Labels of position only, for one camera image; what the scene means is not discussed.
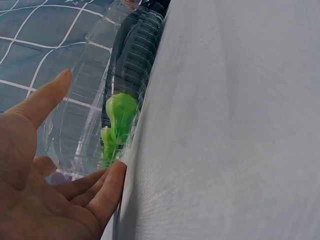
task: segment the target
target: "gray fabric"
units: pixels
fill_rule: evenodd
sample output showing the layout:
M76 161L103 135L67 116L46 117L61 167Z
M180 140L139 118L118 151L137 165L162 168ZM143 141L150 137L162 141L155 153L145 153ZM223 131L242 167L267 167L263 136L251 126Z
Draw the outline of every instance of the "gray fabric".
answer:
M319 26L317 0L172 0L121 240L320 239Z

